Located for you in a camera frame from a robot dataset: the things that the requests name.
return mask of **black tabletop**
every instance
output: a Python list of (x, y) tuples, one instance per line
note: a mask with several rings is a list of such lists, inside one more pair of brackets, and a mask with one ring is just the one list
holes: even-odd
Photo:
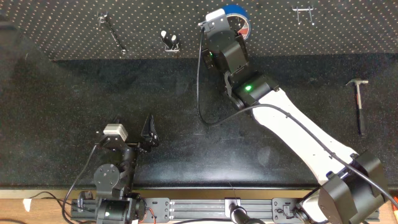
[[(192, 59), (74, 60), (49, 62), (22, 55), (2, 60), (0, 170), (3, 188), (67, 188), (102, 131), (116, 115), (138, 140), (152, 113), (160, 146), (139, 158), (137, 189), (312, 188), (316, 179), (298, 156), (247, 114), (208, 128), (195, 108)], [(251, 58), (292, 102), (323, 130), (357, 152), (371, 151), (398, 185), (398, 63), (396, 55), (312, 55)], [(368, 135), (360, 138), (353, 86), (366, 78), (361, 96)], [(234, 113), (221, 94), (221, 77), (200, 78), (205, 119)], [(94, 187), (96, 168), (115, 160), (97, 151), (78, 183)]]

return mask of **blue tape roll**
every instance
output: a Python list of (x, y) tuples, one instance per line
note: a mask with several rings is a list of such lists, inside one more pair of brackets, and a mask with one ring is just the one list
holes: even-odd
[(241, 6), (237, 5), (224, 6), (223, 9), (226, 14), (226, 17), (237, 16), (244, 20), (245, 25), (242, 27), (241, 30), (247, 29), (247, 33), (245, 34), (242, 33), (243, 39), (247, 40), (250, 36), (251, 25), (250, 25), (249, 15), (246, 13), (246, 11)]

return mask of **hammer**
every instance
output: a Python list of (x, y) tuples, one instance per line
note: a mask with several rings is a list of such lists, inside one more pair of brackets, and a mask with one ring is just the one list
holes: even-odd
[(359, 93), (359, 85), (360, 84), (368, 84), (369, 80), (362, 80), (360, 78), (354, 78), (350, 80), (346, 85), (354, 83), (356, 87), (356, 101), (358, 103), (358, 125), (359, 125), (359, 135), (361, 137), (365, 137), (365, 121), (362, 113), (362, 103), (361, 103), (361, 94)]

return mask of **perforated board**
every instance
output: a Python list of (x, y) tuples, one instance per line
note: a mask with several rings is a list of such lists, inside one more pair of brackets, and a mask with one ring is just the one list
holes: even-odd
[[(398, 52), (398, 2), (375, 0), (0, 0), (1, 12), (53, 60), (197, 57), (205, 15), (238, 4), (250, 16), (250, 55)], [(293, 7), (313, 6), (300, 12)], [(127, 48), (121, 57), (98, 12), (108, 11)], [(178, 54), (164, 51), (161, 30), (181, 40)]]

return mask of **tape roll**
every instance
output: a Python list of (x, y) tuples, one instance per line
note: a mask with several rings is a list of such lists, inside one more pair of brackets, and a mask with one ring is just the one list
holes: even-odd
[(237, 5), (224, 6), (223, 9), (227, 18), (238, 17), (244, 20), (244, 24), (241, 29), (238, 30), (238, 33), (242, 34), (244, 40), (247, 40), (250, 36), (251, 25), (246, 11), (241, 6)]

